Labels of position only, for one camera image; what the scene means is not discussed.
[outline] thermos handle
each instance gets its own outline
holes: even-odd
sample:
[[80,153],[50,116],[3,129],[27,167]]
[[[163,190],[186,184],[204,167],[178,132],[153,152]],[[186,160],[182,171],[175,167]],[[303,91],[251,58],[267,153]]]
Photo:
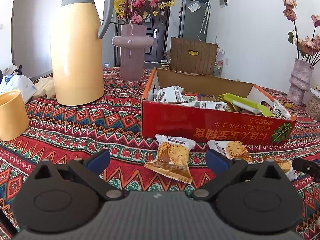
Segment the thermos handle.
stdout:
[[108,0],[107,2],[107,14],[106,17],[104,18],[103,24],[99,27],[99,32],[98,32],[98,38],[102,39],[103,36],[105,35],[109,25],[110,21],[112,18],[113,14],[113,0]]

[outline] cup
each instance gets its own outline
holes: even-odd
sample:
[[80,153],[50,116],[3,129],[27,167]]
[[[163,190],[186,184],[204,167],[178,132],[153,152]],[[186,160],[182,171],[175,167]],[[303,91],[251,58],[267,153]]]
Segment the cup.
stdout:
[[28,128],[29,118],[20,90],[0,95],[0,140],[11,141]]

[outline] cardboard box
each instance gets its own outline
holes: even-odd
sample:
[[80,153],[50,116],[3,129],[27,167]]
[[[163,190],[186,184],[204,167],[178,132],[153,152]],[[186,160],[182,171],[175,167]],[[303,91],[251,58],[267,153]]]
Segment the cardboard box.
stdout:
[[248,145],[283,145],[296,124],[292,114],[286,120],[153,101],[154,89],[175,85],[197,94],[231,93],[258,103],[265,101],[276,107],[275,99],[255,84],[154,68],[141,99],[144,137],[153,138],[156,134],[162,134],[197,142],[228,140],[242,141]]

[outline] beige cloth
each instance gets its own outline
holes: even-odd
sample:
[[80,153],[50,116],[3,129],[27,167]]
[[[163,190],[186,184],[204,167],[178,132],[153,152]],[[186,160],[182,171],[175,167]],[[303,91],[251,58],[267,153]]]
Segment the beige cloth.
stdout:
[[37,88],[36,93],[33,95],[32,99],[36,99],[38,97],[42,97],[47,94],[47,98],[53,98],[56,95],[56,91],[54,89],[53,77],[41,77],[39,82],[35,84]]

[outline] table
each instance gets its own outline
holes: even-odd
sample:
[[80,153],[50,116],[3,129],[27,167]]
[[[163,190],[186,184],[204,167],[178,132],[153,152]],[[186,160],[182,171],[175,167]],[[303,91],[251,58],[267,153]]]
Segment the table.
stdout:
[[[123,82],[119,68],[104,68],[104,96],[92,104],[64,107],[55,99],[38,98],[26,104],[30,126],[26,132],[10,142],[0,141],[0,207],[15,223],[10,203],[22,183],[41,159],[53,163],[67,163],[75,157],[88,158],[107,148],[111,152],[108,168],[100,175],[115,187],[126,190],[184,190],[190,194],[215,175],[205,165],[207,145],[197,143],[190,154],[191,185],[169,179],[145,169],[143,164],[156,157],[158,143],[141,134],[140,98],[151,70],[145,70],[138,82]],[[285,93],[266,89],[280,101]],[[320,123],[314,121],[303,106],[289,109],[299,123],[290,139],[282,147],[247,146],[255,162],[263,156],[320,159]],[[305,174],[293,183],[304,201],[304,212],[297,233],[312,239],[320,232],[316,220],[320,215],[319,183]],[[8,239],[0,227],[1,239]]]

